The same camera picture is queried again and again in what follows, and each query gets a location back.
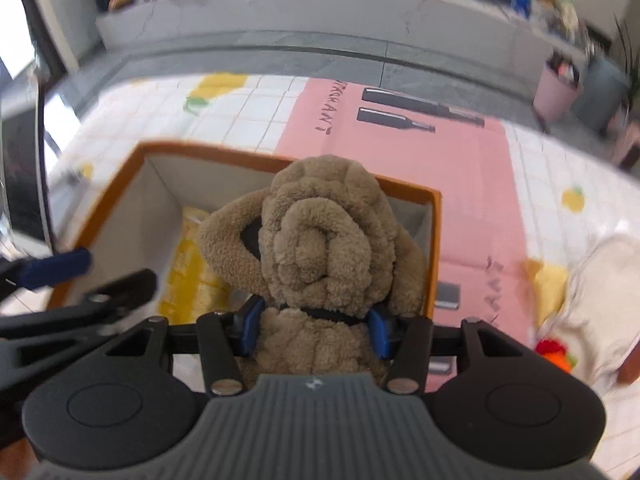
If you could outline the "grey trash can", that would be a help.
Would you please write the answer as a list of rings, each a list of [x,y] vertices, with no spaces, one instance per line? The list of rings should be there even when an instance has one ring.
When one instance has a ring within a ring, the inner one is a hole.
[[[588,63],[572,113],[587,128],[600,132],[620,108],[629,88],[630,80],[623,70],[608,58],[595,56]]]

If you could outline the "pink paper mat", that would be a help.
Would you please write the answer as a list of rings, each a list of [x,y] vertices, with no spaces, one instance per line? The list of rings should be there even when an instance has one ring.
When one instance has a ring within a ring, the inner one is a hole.
[[[434,311],[439,325],[480,318],[533,342],[526,237],[506,130],[495,118],[352,82],[296,78],[276,116],[276,152],[332,154],[442,196]]]

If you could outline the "brown felt piece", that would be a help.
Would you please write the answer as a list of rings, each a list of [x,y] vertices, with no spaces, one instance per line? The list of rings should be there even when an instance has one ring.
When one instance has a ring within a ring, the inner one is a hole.
[[[619,385],[631,385],[640,377],[640,342],[629,353],[617,371],[616,382]]]

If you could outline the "yellow cloth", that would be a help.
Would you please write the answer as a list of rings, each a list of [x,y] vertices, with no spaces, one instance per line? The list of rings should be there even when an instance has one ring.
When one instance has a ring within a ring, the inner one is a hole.
[[[535,300],[536,326],[541,328],[562,309],[570,272],[564,266],[532,258],[526,260],[525,272]]]

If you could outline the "white tablet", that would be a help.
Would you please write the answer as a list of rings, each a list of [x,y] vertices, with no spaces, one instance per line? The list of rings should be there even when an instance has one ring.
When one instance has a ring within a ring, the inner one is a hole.
[[[1,187],[9,234],[18,249],[38,257],[54,253],[43,107],[35,82],[26,82],[1,99]]]

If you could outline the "yellow snack package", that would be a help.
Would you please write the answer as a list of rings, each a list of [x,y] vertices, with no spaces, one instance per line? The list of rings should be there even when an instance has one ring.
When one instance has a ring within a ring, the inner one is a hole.
[[[229,311],[231,286],[210,270],[198,249],[198,230],[208,212],[182,210],[181,236],[165,281],[158,312],[171,325],[194,323],[201,315]]]

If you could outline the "orange cardboard box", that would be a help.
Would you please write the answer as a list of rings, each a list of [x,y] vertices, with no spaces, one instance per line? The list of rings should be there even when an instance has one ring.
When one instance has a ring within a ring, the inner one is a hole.
[[[35,479],[421,479],[442,198],[334,155],[137,148],[54,308],[1,323]]]

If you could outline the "lemon pattern tablecloth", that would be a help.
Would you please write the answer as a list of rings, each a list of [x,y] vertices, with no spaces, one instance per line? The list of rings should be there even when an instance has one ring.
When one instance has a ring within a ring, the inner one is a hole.
[[[457,283],[462,303],[438,311],[460,323],[472,352],[461,377],[428,382],[446,406],[434,418],[417,396],[352,377],[267,376],[234,398],[205,405],[186,434],[144,460],[84,469],[107,438],[55,419],[73,400],[99,407],[106,378],[68,388],[64,376],[39,389],[29,428],[48,430],[62,458],[44,458],[35,479],[597,479],[585,457],[563,458],[570,438],[535,425],[479,425],[479,414],[522,414],[535,400],[552,418],[578,416],[574,433],[600,428],[599,401],[567,374],[529,353],[488,358],[480,335],[512,347],[533,333],[521,261],[568,261],[600,221],[639,220],[639,185],[604,162],[542,134],[495,118],[472,125],[375,102],[374,90],[339,80],[212,75],[157,79],[109,92],[89,116],[84,138],[104,140],[154,110],[129,153],[108,152],[96,168],[113,177],[88,214],[73,222],[93,266],[58,286],[57,307],[93,286],[148,266],[168,269],[180,210],[218,208],[263,188],[291,160],[335,154],[373,172],[408,231],[431,256],[433,281]]]

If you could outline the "white round cloth bag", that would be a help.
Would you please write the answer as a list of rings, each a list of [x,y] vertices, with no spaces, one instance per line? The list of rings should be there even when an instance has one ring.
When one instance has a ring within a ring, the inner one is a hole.
[[[577,376],[599,392],[611,389],[639,343],[639,240],[601,238],[567,283],[555,327],[577,344]]]

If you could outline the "brown plush toy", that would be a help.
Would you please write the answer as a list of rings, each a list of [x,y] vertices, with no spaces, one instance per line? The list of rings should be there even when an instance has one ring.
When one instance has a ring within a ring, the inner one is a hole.
[[[233,287],[264,298],[256,351],[236,362],[247,383],[262,374],[368,372],[374,354],[364,320],[376,304],[415,316],[427,263],[359,162],[323,155],[293,162],[268,186],[213,212],[198,248]]]

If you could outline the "orange crochet fruit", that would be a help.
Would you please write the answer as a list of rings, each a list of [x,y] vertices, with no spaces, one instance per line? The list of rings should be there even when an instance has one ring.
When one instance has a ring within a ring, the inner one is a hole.
[[[567,346],[557,339],[538,340],[535,352],[567,373],[571,373],[577,364],[577,359],[570,354]]]

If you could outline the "pink waste bin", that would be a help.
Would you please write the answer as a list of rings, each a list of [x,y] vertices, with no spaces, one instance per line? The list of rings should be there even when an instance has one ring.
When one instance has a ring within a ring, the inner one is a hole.
[[[560,120],[582,93],[582,84],[544,63],[533,99],[533,110],[546,124]]]

